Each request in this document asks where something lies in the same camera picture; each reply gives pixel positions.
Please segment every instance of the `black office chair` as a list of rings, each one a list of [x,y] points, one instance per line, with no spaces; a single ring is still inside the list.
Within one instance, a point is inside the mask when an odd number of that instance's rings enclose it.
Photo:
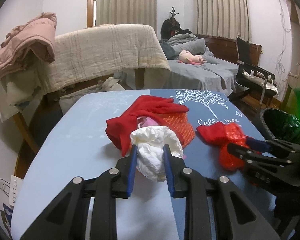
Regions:
[[[248,88],[248,90],[245,90],[240,95],[231,96],[229,97],[229,99],[231,101],[240,100],[245,96],[247,96],[248,94],[250,94],[252,91],[257,91],[261,93],[261,100],[260,100],[260,108],[261,108],[264,96],[267,96],[268,98],[272,99],[276,94],[275,91],[266,89],[267,82],[273,83],[272,81],[274,81],[275,75],[261,67],[252,65],[251,58],[250,58],[250,44],[240,39],[239,37],[237,38],[237,51],[238,51],[238,58],[239,58],[238,60],[239,69],[235,77],[235,81],[237,82],[238,85]],[[254,75],[256,75],[257,72],[262,73],[264,75],[264,80],[265,80],[263,87],[246,79],[243,76],[243,70],[245,70],[248,74],[251,74],[251,71],[253,71]]]

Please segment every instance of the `green trash bag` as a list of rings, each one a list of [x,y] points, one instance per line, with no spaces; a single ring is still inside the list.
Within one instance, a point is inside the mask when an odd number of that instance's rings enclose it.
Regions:
[[[253,121],[265,139],[275,138],[300,144],[300,120],[293,114],[274,108],[262,109]]]

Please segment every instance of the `mesh chair back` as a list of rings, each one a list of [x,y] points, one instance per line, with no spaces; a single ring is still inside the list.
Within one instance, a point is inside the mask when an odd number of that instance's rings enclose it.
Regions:
[[[250,58],[250,44],[239,37],[237,38],[238,58],[240,61],[252,65]]]

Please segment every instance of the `blue table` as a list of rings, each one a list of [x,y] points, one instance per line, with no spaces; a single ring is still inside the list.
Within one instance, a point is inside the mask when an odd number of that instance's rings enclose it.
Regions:
[[[121,115],[140,95],[174,98],[175,103],[188,106],[188,119],[194,128],[217,121],[236,122],[246,135],[263,139],[251,122],[218,92],[127,90],[85,95],[51,131],[25,176],[13,211],[11,232],[14,240],[20,239],[72,178],[98,177],[115,166],[121,155],[105,134],[106,120]],[[206,145],[196,136],[184,153],[186,165],[203,176],[213,179],[228,176],[274,224],[275,197],[248,183],[239,171],[224,170],[218,162],[217,147]],[[117,199],[116,203],[119,240],[183,239],[185,199],[170,198],[165,182],[152,182],[137,172],[131,198]]]

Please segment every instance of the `crumpled white tissue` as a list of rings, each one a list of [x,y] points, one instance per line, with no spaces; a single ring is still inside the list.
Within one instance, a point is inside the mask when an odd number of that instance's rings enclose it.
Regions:
[[[164,182],[163,146],[169,144],[173,156],[182,158],[182,145],[167,126],[142,127],[130,134],[131,143],[138,147],[137,169],[148,179]]]

